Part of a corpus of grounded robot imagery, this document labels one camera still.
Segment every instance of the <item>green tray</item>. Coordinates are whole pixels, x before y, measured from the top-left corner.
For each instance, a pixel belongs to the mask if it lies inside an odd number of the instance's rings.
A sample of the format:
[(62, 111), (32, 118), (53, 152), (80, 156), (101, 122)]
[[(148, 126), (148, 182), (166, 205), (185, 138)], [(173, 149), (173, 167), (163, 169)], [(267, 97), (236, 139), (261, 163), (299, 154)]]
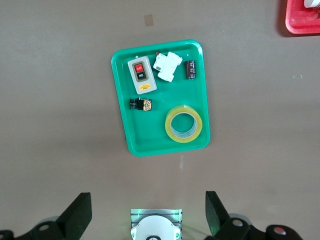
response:
[[(148, 56), (151, 66), (156, 61), (156, 52), (167, 55), (173, 52), (183, 58), (174, 72), (172, 82), (160, 79), (153, 70), (157, 90), (138, 95), (131, 78), (128, 61), (136, 56)], [(185, 61), (195, 60), (196, 78), (186, 79)], [(126, 142), (129, 151), (137, 156), (175, 153), (202, 149), (210, 141), (210, 125), (203, 50), (192, 39), (134, 47), (117, 51), (111, 59), (115, 88), (118, 96)], [(130, 99), (152, 100), (151, 111), (130, 109)], [(165, 121), (168, 111), (177, 105), (189, 105), (202, 119), (200, 135), (188, 143), (173, 141), (166, 133)], [(181, 114), (172, 125), (177, 131), (186, 131), (193, 124), (193, 118)]]

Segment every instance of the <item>red button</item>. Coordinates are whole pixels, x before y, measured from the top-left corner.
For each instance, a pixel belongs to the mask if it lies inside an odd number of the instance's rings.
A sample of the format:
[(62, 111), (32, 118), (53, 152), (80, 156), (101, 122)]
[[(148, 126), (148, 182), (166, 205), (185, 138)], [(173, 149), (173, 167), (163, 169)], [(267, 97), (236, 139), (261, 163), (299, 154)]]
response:
[(135, 67), (135, 71), (136, 71), (137, 73), (140, 73), (140, 72), (142, 72), (142, 71), (144, 70), (144, 67), (142, 66), (142, 63), (137, 64), (137, 65), (135, 65), (134, 67)]

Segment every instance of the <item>white plastic component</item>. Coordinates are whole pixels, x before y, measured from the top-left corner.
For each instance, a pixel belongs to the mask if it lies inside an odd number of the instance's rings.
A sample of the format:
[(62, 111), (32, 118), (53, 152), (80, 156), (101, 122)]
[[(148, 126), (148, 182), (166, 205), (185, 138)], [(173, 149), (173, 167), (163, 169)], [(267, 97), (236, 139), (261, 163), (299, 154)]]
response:
[(304, 6), (306, 8), (320, 7), (320, 0), (304, 0)]
[(128, 67), (137, 94), (146, 94), (157, 89), (155, 77), (147, 56), (136, 57), (128, 61)]
[(151, 215), (142, 219), (139, 224), (131, 229), (133, 240), (181, 240), (179, 227), (164, 216)]
[(168, 55), (163, 55), (162, 53), (159, 53), (158, 56), (155, 58), (155, 63), (153, 65), (153, 68), (158, 70), (158, 77), (168, 81), (172, 82), (174, 79), (174, 73), (177, 68), (182, 62), (182, 57), (178, 56), (177, 54), (169, 51)]

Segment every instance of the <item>white scuff mark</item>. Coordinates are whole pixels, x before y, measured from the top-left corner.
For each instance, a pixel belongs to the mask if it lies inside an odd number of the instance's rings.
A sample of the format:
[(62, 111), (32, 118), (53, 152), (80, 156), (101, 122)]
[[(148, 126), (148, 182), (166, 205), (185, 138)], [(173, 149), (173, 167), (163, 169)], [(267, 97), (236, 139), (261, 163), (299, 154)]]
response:
[(185, 156), (180, 155), (180, 169), (184, 169), (184, 158)]

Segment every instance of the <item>cylindrical capacitor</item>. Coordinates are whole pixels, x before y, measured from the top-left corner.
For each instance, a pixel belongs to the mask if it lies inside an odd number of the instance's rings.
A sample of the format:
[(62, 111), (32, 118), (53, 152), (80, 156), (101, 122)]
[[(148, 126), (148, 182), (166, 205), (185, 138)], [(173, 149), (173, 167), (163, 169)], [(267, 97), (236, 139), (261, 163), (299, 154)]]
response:
[(185, 74), (187, 79), (195, 79), (196, 78), (196, 61), (190, 60), (185, 61)]

